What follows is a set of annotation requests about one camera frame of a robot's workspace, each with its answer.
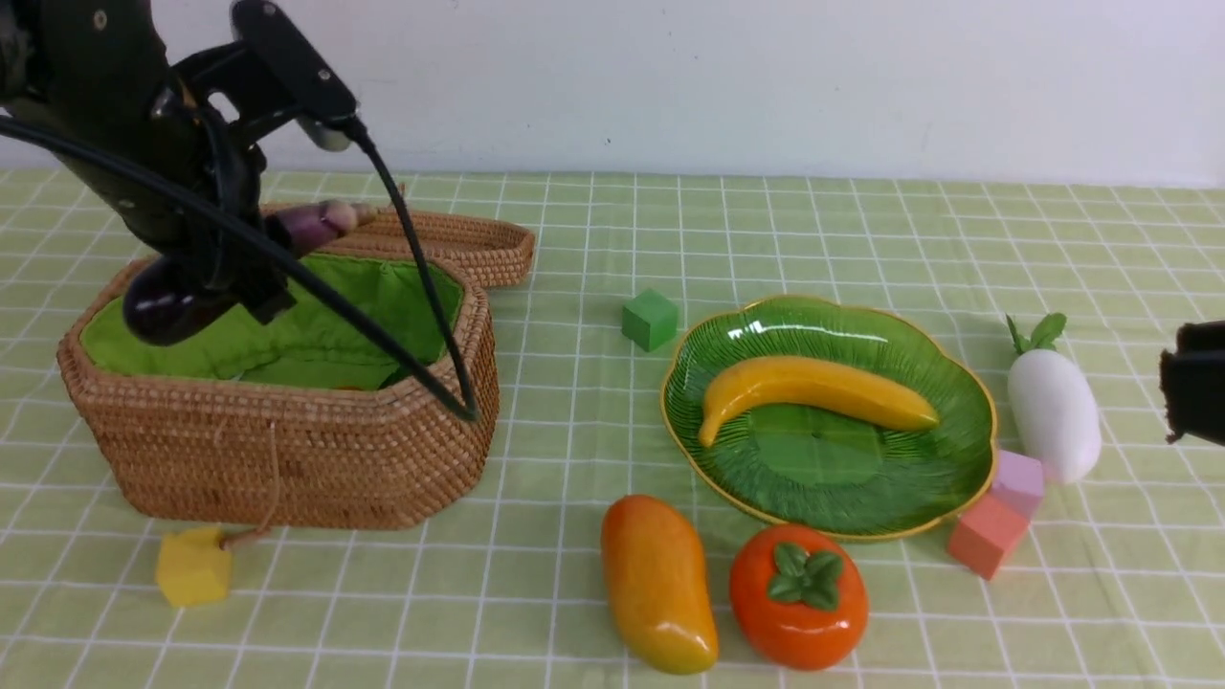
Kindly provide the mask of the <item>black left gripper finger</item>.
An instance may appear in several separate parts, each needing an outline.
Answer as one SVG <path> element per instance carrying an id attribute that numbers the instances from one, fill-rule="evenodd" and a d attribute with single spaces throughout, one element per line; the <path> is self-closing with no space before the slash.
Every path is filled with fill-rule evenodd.
<path id="1" fill-rule="evenodd" d="M 262 235 L 287 253 L 293 253 L 292 235 L 272 215 L 250 206 L 241 210 L 236 218 L 246 226 L 246 234 Z M 219 235 L 219 253 L 224 292 L 234 297 L 258 325 L 268 325 L 295 305 L 288 278 L 265 253 L 251 249 L 227 230 Z"/>

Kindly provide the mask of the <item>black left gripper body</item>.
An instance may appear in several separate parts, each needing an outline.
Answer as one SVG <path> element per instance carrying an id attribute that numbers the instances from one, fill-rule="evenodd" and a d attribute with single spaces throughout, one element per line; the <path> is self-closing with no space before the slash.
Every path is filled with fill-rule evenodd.
<path id="1" fill-rule="evenodd" d="M 20 1 L 20 22 L 32 49 L 20 94 L 20 123 L 105 151 L 217 202 L 216 181 L 206 170 L 209 163 L 217 166 L 209 135 L 187 115 L 170 110 L 154 118 L 152 113 L 167 89 L 184 104 L 194 104 L 203 103 L 206 93 L 219 85 L 238 85 L 236 78 L 227 83 L 205 75 L 219 69 L 223 56 L 246 56 L 249 49 L 241 42 L 172 65 L 149 1 Z M 157 253 L 209 257 L 203 246 L 212 242 L 196 242 L 207 232 L 223 238 L 227 257 L 258 256 L 201 215 L 179 215 L 157 192 L 74 157 L 58 154 L 58 161 Z"/>

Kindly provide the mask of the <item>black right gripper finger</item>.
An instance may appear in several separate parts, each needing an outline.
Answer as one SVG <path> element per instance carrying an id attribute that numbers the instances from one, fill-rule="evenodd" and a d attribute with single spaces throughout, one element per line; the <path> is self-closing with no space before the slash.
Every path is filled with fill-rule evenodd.
<path id="1" fill-rule="evenodd" d="M 1186 322 L 1160 354 L 1167 443 L 1199 436 L 1224 445 L 1224 322 Z"/>

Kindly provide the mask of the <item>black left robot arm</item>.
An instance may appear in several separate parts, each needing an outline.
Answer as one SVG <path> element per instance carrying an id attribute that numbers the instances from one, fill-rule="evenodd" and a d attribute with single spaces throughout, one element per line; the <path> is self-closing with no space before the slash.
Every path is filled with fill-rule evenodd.
<path id="1" fill-rule="evenodd" d="M 5 1 L 2 108 L 13 119 L 152 170 L 283 248 L 258 210 L 256 123 L 284 123 L 284 91 L 245 40 L 167 61 L 148 1 Z M 86 161 L 60 161 L 158 254 L 127 286 L 138 340 L 191 340 L 232 308 L 271 322 L 295 305 L 262 253 L 202 215 Z"/>

